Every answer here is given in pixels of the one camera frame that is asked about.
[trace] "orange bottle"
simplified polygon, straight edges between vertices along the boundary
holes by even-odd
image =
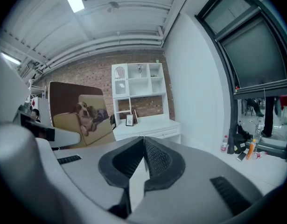
[[[247,153],[247,156],[246,156],[247,160],[251,158],[255,145],[256,145],[256,140],[252,140],[250,147],[249,147],[249,152]]]

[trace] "glass door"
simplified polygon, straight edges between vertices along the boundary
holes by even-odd
[[[112,96],[113,98],[129,96],[127,64],[112,65]]]

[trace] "black bag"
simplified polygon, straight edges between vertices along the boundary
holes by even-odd
[[[240,133],[236,133],[233,136],[233,141],[234,141],[234,150],[235,150],[235,154],[240,154],[241,152],[246,150],[246,141],[247,139],[245,139],[243,137],[243,135],[241,135]]]
[[[233,132],[231,131],[231,129],[229,129],[229,139],[228,139],[228,149],[227,149],[228,154],[233,154],[235,152],[234,144],[235,143],[233,140]]]

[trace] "red object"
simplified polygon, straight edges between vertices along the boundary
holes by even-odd
[[[282,110],[284,106],[287,106],[287,95],[280,96],[280,105]]]

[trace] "ceiling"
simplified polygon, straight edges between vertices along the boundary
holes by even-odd
[[[21,61],[26,82],[101,52],[160,49],[184,2],[83,0],[73,13],[67,0],[18,0],[1,25],[0,50]]]

